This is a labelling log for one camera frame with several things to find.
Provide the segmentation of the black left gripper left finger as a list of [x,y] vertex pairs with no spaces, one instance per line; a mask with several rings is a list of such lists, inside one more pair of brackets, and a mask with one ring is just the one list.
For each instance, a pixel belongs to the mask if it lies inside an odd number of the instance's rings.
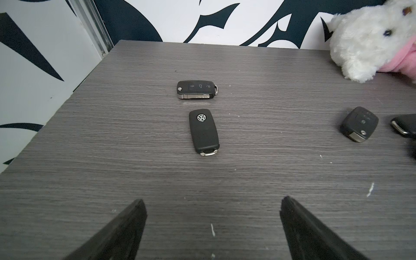
[[142,199],[136,199],[65,260],[134,260],[147,220]]

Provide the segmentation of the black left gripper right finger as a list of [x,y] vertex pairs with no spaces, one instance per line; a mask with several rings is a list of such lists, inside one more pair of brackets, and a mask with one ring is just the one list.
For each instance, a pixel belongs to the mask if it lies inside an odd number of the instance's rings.
[[282,199],[279,212],[294,260],[366,260],[295,199]]

